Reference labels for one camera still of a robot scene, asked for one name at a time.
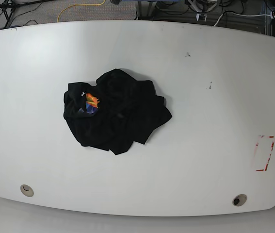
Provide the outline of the red tape rectangle marking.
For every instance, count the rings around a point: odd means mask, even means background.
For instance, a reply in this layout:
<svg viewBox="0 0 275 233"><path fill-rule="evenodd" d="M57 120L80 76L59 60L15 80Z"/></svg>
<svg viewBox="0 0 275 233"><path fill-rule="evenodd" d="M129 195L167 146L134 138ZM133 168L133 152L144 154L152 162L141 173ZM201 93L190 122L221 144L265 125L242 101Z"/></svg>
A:
<svg viewBox="0 0 275 233"><path fill-rule="evenodd" d="M256 172L267 170L275 144L275 136L259 135L254 148L252 167Z"/></svg>

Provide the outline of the crumpled black T-shirt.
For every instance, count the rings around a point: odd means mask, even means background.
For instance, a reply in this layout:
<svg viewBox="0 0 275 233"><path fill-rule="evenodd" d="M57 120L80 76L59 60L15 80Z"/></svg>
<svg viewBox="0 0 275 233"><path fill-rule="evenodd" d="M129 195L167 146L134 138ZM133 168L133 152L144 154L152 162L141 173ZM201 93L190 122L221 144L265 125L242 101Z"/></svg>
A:
<svg viewBox="0 0 275 233"><path fill-rule="evenodd" d="M115 155L127 152L133 142L145 144L171 118L152 81L136 80L120 69L100 76L95 86L70 83L64 93L64 119L75 139Z"/></svg>

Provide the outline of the black tripod stand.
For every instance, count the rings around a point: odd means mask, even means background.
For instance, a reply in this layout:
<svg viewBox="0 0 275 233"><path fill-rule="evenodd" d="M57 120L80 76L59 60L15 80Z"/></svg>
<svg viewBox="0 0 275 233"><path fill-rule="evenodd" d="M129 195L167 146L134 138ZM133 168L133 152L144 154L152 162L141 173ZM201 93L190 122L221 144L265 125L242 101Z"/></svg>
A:
<svg viewBox="0 0 275 233"><path fill-rule="evenodd" d="M53 0L34 0L29 2L16 2L15 0L3 0L0 4L0 13L4 15L6 22L4 24L4 29L8 28L12 23L12 16L15 11L21 7L42 4L46 2L51 2Z"/></svg>

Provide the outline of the aluminium frame post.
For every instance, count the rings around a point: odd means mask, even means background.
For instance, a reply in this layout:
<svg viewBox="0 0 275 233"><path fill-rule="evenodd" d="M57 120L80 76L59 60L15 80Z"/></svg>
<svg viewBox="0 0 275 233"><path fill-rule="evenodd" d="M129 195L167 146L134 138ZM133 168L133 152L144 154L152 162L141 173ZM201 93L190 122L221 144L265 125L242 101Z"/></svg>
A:
<svg viewBox="0 0 275 233"><path fill-rule="evenodd" d="M135 1L135 9L138 20L151 20L154 15L156 0L137 0Z"/></svg>

